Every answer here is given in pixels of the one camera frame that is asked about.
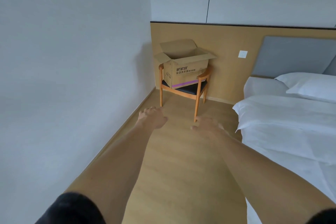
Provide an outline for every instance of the white bedsheet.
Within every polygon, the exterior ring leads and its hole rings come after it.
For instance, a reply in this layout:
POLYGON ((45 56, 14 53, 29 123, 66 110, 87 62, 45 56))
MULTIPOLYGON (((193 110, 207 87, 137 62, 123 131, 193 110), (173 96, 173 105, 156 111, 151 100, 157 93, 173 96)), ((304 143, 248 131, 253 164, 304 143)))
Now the white bedsheet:
POLYGON ((244 86, 244 98, 255 95, 284 96, 300 98, 297 94, 287 94, 288 87, 275 79, 249 77, 244 86))
MULTIPOLYGON (((271 95, 233 109, 243 143, 301 176, 336 202, 336 104, 271 95)), ((248 224, 260 224, 247 202, 248 224)))

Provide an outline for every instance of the black chair seat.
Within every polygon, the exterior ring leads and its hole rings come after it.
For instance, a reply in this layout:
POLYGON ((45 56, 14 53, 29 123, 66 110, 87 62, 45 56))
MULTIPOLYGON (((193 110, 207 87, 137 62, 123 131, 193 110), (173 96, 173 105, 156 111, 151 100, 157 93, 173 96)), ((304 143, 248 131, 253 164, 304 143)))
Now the black chair seat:
MULTIPOLYGON (((201 82, 201 92, 204 89, 204 87, 207 85, 207 83, 208 83, 207 81, 201 82)), ((169 87, 168 84, 165 82, 165 80, 162 80, 162 84, 164 86, 169 87)), ((182 91, 184 93, 188 93, 192 95, 197 95, 197 86, 198 86, 198 83, 195 83, 195 84, 191 84, 191 85, 184 86, 181 88, 177 88, 175 90, 182 91)))

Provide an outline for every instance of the gray headboard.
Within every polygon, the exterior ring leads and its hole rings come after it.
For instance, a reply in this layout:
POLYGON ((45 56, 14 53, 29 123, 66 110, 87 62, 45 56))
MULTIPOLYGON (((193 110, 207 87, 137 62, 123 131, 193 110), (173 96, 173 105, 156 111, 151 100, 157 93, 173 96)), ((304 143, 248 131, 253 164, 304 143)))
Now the gray headboard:
POLYGON ((307 72, 336 75, 336 39, 265 36, 252 75, 307 72))

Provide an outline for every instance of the forearm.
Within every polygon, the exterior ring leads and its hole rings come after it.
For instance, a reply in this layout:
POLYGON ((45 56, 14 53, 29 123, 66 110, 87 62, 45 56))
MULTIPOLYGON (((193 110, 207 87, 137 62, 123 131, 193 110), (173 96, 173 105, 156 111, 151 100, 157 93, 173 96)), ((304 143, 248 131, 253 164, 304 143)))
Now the forearm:
POLYGON ((107 223, 121 223, 153 128, 137 123, 67 189, 89 197, 107 223))
POLYGON ((216 148, 264 224, 305 223, 336 205, 295 173, 228 136, 213 134, 216 148))

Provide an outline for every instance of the electrical outlet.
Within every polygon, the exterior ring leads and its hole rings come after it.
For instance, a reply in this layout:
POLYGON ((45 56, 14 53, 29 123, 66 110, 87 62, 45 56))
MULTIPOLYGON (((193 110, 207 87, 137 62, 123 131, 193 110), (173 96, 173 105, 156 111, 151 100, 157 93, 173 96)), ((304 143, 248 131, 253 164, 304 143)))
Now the electrical outlet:
POLYGON ((246 55, 247 55, 247 51, 240 51, 239 52, 239 55, 238 55, 238 58, 246 58, 246 55))

